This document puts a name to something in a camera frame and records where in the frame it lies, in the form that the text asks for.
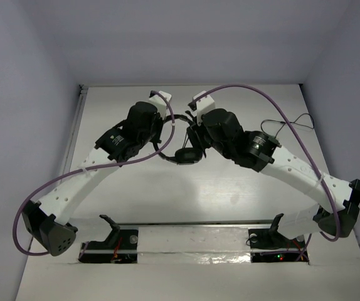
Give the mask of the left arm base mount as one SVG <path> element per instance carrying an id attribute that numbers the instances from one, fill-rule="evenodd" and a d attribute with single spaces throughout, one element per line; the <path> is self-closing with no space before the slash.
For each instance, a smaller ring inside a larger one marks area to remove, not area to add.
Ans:
<path id="1" fill-rule="evenodd" d="M 122 228 L 105 214 L 99 216 L 111 230 L 103 241 L 82 243 L 78 261 L 89 264 L 133 264 L 137 263 L 138 228 Z"/>

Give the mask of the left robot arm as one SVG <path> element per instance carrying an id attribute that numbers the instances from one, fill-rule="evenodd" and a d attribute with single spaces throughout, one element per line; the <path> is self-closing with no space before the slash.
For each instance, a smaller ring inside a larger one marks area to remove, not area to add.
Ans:
<path id="1" fill-rule="evenodd" d="M 106 177 L 159 139 L 166 113 L 167 103 L 158 96 L 136 102 L 126 119 L 97 139 L 76 171 L 65 174 L 39 200 L 26 201 L 21 211 L 25 227 L 48 254 L 59 256 L 71 247 L 77 232 L 69 223 L 72 214 Z"/>

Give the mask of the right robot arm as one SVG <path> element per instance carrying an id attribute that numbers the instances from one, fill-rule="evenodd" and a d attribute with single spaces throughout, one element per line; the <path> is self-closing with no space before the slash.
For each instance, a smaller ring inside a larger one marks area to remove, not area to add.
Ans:
<path id="1" fill-rule="evenodd" d="M 198 138 L 236 165 L 288 184 L 315 201 L 294 214 L 274 217 L 268 237 L 275 246 L 309 233 L 323 232 L 347 238 L 353 230 L 360 203 L 360 180 L 340 180 L 293 155 L 274 137 L 245 131 L 236 115 L 223 108 L 196 112 Z"/>

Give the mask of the metal rail with tape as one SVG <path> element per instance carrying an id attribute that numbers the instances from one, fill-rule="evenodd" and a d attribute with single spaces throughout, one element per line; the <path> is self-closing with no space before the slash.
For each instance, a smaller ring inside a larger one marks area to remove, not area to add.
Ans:
<path id="1" fill-rule="evenodd" d="M 245 242 L 250 228 L 242 224 L 128 225 L 138 228 L 138 264 L 252 263 Z"/>

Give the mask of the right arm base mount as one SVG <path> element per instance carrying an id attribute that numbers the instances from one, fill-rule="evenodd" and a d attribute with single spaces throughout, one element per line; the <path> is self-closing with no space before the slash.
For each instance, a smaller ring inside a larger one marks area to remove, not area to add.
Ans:
<path id="1" fill-rule="evenodd" d="M 268 228 L 248 230 L 245 244 L 250 247 L 252 263 L 309 262 L 304 238 L 290 240 L 278 233 L 282 217 L 283 213 L 276 215 Z"/>

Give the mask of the black headset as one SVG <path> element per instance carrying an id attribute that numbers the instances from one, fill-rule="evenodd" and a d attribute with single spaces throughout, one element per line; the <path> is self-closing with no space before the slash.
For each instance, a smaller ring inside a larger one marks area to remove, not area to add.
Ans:
<path id="1" fill-rule="evenodd" d="M 196 131 L 196 117 L 187 110 L 185 111 L 185 114 L 174 114 L 174 119 L 181 120 L 189 125 L 186 129 L 183 145 L 173 156 L 167 156 L 163 152 L 158 153 L 158 156 L 161 159 L 176 165 L 191 165 L 198 163 L 202 158 L 206 157 L 206 152 Z"/>

